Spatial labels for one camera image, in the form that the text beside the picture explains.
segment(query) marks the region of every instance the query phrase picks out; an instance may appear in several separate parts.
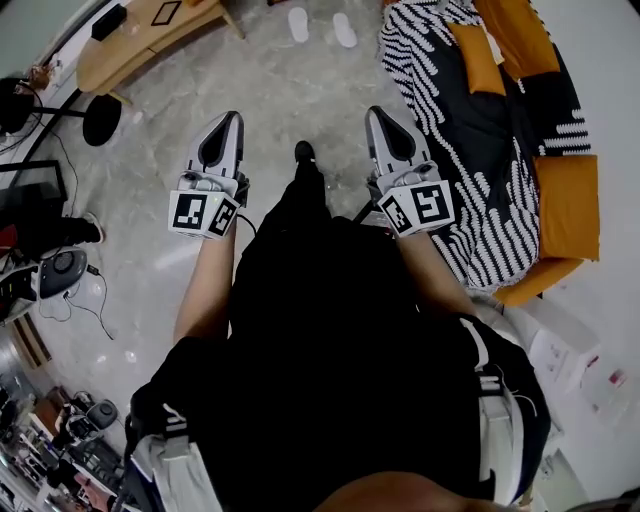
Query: black and white blanket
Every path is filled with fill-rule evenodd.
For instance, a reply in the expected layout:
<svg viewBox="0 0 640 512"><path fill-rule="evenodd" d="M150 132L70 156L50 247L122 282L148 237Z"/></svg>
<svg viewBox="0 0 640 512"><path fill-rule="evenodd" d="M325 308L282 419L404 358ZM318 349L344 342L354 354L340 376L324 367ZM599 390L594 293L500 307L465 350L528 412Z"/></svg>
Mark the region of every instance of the black and white blanket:
<svg viewBox="0 0 640 512"><path fill-rule="evenodd" d="M473 6L452 1L440 12L437 4L403 0L388 9L382 64L452 185L456 221L433 240L462 283L494 291L520 280L538 259L533 158L589 152L590 146L561 59L561 73L517 83L501 69L506 98L469 94L462 54L446 23L483 25L482 18Z"/></svg>

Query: desk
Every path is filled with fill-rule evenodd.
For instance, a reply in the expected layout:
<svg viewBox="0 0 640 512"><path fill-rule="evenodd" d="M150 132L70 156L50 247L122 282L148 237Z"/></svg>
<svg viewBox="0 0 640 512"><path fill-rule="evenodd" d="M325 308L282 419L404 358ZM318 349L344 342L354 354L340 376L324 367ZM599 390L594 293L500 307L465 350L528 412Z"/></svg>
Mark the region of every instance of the desk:
<svg viewBox="0 0 640 512"><path fill-rule="evenodd" d="M123 101L112 91L116 85L170 44L217 18L223 18L238 37L244 39L244 34L218 0L202 0L194 7L182 2L171 23L152 26L163 3L164 0L133 0L126 6L127 20L123 25L104 41L87 41L76 68L81 91L111 94Z"/></svg>

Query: orange cushion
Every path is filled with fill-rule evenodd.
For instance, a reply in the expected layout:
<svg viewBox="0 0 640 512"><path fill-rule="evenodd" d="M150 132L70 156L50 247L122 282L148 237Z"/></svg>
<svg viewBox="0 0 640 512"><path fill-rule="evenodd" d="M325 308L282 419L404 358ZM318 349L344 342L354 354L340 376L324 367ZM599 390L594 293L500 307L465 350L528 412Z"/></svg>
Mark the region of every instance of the orange cushion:
<svg viewBox="0 0 640 512"><path fill-rule="evenodd" d="M500 288L494 297L505 306L519 306L542 293L569 275L582 264L582 260L549 258L536 263L522 281Z"/></svg>
<svg viewBox="0 0 640 512"><path fill-rule="evenodd" d="M540 187L540 258L600 259L598 158L536 158Z"/></svg>
<svg viewBox="0 0 640 512"><path fill-rule="evenodd" d="M467 68L469 91L494 92L506 96L500 70L493 60L489 40L482 27L447 23L458 42Z"/></svg>
<svg viewBox="0 0 640 512"><path fill-rule="evenodd" d="M496 39L511 78L560 71L549 36L527 0L474 0L474 5Z"/></svg>

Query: wooden leg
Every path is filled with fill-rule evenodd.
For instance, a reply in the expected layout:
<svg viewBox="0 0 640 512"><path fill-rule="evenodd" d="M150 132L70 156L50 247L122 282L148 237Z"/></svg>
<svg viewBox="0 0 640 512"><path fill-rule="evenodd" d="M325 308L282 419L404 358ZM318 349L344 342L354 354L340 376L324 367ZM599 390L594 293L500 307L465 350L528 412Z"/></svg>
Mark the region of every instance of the wooden leg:
<svg viewBox="0 0 640 512"><path fill-rule="evenodd" d="M118 100L120 103L122 103L123 105L126 105L127 107L131 107L133 105L133 103L131 103L130 100L128 100L127 98L123 98L115 91L109 91L108 94L113 99Z"/></svg>
<svg viewBox="0 0 640 512"><path fill-rule="evenodd" d="M223 5L220 5L220 7L222 7L222 17L224 18L224 21L227 22L227 25L231 27L231 29L236 33L236 35L240 39L244 39L244 32L240 30L240 27L236 25L235 21L233 21L233 18L229 14L229 11L227 11Z"/></svg>

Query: gray marble floor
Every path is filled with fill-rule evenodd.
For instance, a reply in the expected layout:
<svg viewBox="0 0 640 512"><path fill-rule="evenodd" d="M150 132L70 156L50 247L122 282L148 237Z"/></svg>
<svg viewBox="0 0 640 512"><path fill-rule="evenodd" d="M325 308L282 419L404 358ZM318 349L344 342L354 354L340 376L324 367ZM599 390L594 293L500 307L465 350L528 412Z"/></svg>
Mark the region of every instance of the gray marble floor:
<svg viewBox="0 0 640 512"><path fill-rule="evenodd" d="M372 169L363 118L371 105L408 114L402 97L377 60L382 23L379 1L292 0L267 7L265 0L229 5L246 32L239 40L225 26L209 29L136 73L118 92L130 98L116 135L92 148L78 120L63 121L62 137L79 177L75 214L94 212L106 242L88 246L91 264L108 283L104 322L74 310L68 322L36 317L53 354L49 372L70 391L88 390L113 400L122 417L131 394L158 368L171 348L176 311L187 286L199 242L167 231L169 190L183 169L191 137L211 118L238 110L245 121L242 170L251 179L245 214L257 225L277 202L294 172L293 147L308 139L326 171L327 198L335 214L353 216L367 201L365 177ZM310 38L294 43L287 13L304 6ZM332 17L349 15L359 37L342 48ZM83 107L91 98L78 100ZM60 160L73 195L74 178L57 140L36 158ZM239 226L237 257L251 239ZM104 285L87 274L74 302L99 309ZM64 302L42 304L43 315L64 319ZM122 447L122 428L110 437Z"/></svg>

